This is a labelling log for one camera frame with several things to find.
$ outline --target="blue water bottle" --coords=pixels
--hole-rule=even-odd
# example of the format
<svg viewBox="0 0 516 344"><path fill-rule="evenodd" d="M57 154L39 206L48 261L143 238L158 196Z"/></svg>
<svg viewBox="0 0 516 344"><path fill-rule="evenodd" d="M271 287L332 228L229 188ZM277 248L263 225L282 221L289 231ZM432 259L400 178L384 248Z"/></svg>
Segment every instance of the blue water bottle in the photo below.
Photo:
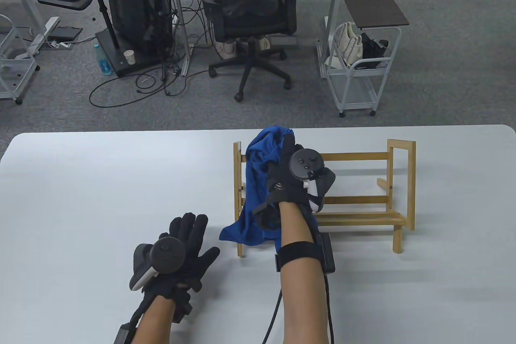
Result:
<svg viewBox="0 0 516 344"><path fill-rule="evenodd" d="M100 66L100 69L102 70L102 74L104 75L111 75L112 70L111 66L109 65L109 60L107 60L106 55L104 51L100 48L98 44L94 45L95 47L95 55L98 62L98 65Z"/></svg>

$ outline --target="gray carpet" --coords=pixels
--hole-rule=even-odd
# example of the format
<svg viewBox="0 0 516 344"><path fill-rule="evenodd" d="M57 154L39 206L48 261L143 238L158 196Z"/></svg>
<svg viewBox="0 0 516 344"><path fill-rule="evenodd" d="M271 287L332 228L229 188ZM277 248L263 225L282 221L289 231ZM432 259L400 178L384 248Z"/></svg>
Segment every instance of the gray carpet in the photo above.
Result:
<svg viewBox="0 0 516 344"><path fill-rule="evenodd" d="M94 42L71 51L43 51L37 56L41 71L35 74L22 106L0 101L0 155L11 139L23 132L180 130L289 127L461 125L505 123L516 127L516 0L396 0L411 22L376 117L365 111L339 118L328 86L319 78L315 41L330 0L298 0L299 47L288 59L275 60L293 78L285 91L282 81L252 71L245 100L233 94L243 72L221 69L188 80L176 98L163 93L122 108L96 108L88 95L106 80L94 58ZM349 18L341 6L341 19ZM62 18L61 25L83 27L81 38L105 27L96 1L83 12L40 6L44 16ZM0 13L16 23L27 23L18 0L0 0ZM198 22L188 33L201 33ZM189 73L218 60L213 49L196 49ZM183 87L176 82L170 91ZM95 96L98 104L136 99L132 80L116 80Z"/></svg>

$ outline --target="black glove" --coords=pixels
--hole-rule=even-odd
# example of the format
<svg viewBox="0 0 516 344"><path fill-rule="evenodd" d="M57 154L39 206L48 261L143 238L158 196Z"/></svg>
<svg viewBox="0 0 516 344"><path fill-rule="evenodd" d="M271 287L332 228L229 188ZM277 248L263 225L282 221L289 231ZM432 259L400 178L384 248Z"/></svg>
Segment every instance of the black glove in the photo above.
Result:
<svg viewBox="0 0 516 344"><path fill-rule="evenodd" d="M274 204L277 207L279 202L293 202L297 203L300 208L310 209L303 182L292 175L289 167L292 155L299 149L303 149L303 147L295 144L293 134L284 136L279 164L269 162L267 165L267 189L270 192L267 204Z"/></svg>
<svg viewBox="0 0 516 344"><path fill-rule="evenodd" d="M185 314L190 314L190 295L187 291L190 288L195 292L201 290L201 278L221 253L219 248L213 247L199 256L207 224L206 215L196 217L193 213L186 213L183 217L176 217L170 223L169 233L160 235L160 239L164 237L179 239L184 244L186 258L179 270L172 274L158 274L144 286L143 303L149 304L149 301L154 300L156 296L174 300L176 303L174 322L179 322Z"/></svg>

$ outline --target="chair base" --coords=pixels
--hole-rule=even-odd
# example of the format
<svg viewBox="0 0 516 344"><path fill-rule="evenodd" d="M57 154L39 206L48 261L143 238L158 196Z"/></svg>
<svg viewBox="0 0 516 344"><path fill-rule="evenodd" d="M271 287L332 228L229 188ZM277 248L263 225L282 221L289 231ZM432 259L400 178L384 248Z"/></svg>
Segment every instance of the chair base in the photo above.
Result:
<svg viewBox="0 0 516 344"><path fill-rule="evenodd" d="M228 67L228 66L238 66L245 65L245 69L243 71L242 79L240 81L240 86L238 88L238 93L235 94L235 101L242 102L243 101L243 89L246 86L247 78L249 77L249 73L251 72L251 68L259 67L263 68L270 73L277 75L280 78L285 80L283 84L283 88L289 90L291 88L291 79L290 75L280 70L278 67L270 64L264 58L268 58L272 55L279 54L281 60L285 60L287 55L285 50L282 48L271 48L264 51L258 51L256 48L256 40L254 38L250 39L248 42L248 48L245 49L241 42L236 42L237 51L246 52L246 55L239 55L235 58L226 59L222 62L216 64L210 64L208 66L208 74L211 78L217 76L216 68L219 67Z"/></svg>

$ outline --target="black bag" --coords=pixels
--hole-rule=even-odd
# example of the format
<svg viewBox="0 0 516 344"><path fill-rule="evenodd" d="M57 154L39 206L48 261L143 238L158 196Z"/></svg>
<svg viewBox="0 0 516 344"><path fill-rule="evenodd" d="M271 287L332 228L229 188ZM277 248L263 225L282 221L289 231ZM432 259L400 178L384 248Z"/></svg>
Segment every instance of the black bag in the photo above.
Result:
<svg viewBox="0 0 516 344"><path fill-rule="evenodd" d="M362 33L362 45L364 47L364 53L362 56L363 59L383 58L383 54L385 54L385 51L387 51L389 42L387 42L384 47L381 47L374 40L370 39L369 36L367 36L367 34L364 32ZM379 64L380 62L361 63L356 66L356 69L373 69L376 68Z"/></svg>

